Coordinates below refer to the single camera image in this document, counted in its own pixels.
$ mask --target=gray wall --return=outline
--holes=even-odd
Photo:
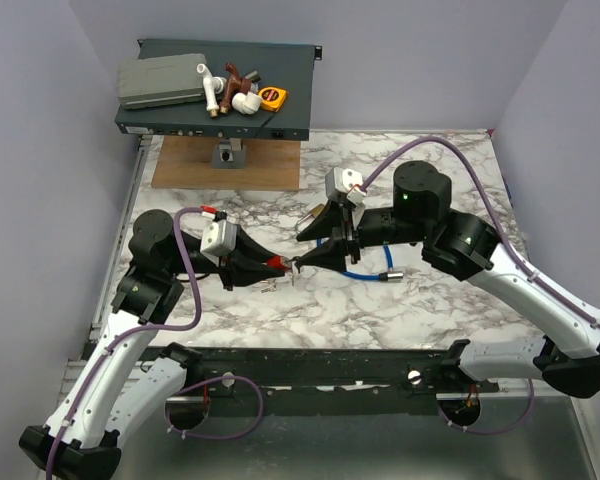
[[[532,261],[600,305],[600,0],[569,1],[494,143]]]
[[[0,480],[52,412],[84,341],[133,152],[109,78],[65,0],[0,1]]]
[[[316,43],[314,127],[462,129],[496,125],[566,0],[69,2],[112,78],[137,38]]]

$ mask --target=marble table surface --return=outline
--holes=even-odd
[[[486,187],[505,230],[522,251],[491,140],[486,133],[449,133],[448,140],[469,158]],[[401,133],[342,133],[313,131],[302,144],[300,191],[253,192],[153,189],[151,178],[162,145],[155,136],[144,168],[131,222],[149,209],[174,214],[183,206],[213,205],[226,210],[257,242],[287,257],[301,255],[313,245],[294,240],[294,226],[311,207],[324,202],[324,176],[336,165],[366,177],[389,153],[416,138]],[[451,152],[436,144],[422,145],[404,160],[426,160],[453,181],[453,208],[487,218],[486,210],[464,167]],[[394,162],[369,188],[367,207],[391,204]],[[206,220],[183,218],[183,227],[197,233]],[[131,258],[126,245],[116,267],[113,285]],[[391,246],[395,268],[405,273],[402,283],[351,280],[338,273],[305,267],[292,286],[279,279],[277,290],[263,293],[262,284],[222,289],[214,276],[200,282],[203,315],[190,332],[160,332],[153,346],[177,341],[187,346],[268,348],[444,348],[454,340],[506,341],[537,334],[520,315],[489,294],[434,271],[420,258],[420,247]],[[363,250],[362,261],[351,267],[360,273],[386,270],[382,249]],[[190,321],[193,300],[189,287],[170,323]]]

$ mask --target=tape measure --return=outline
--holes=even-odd
[[[258,92],[262,98],[261,107],[270,112],[277,112],[287,99],[287,91],[277,87],[264,87]]]

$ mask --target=brown pipe fitting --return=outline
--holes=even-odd
[[[229,72],[229,79],[227,80],[227,86],[220,101],[220,113],[229,113],[233,96],[238,92],[245,95],[249,93],[251,91],[251,80],[242,78],[236,66],[231,62],[228,62],[224,69]]]

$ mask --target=white pipe fitting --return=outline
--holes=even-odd
[[[238,92],[231,100],[233,108],[245,115],[253,115],[256,113],[261,104],[262,98],[253,92],[249,92],[246,95]]]
[[[222,93],[224,87],[227,85],[227,79],[211,75],[209,68],[204,63],[198,64],[196,70],[202,75],[204,95],[207,97],[207,112],[209,112],[212,117],[217,117],[220,108],[216,101],[216,95]]]

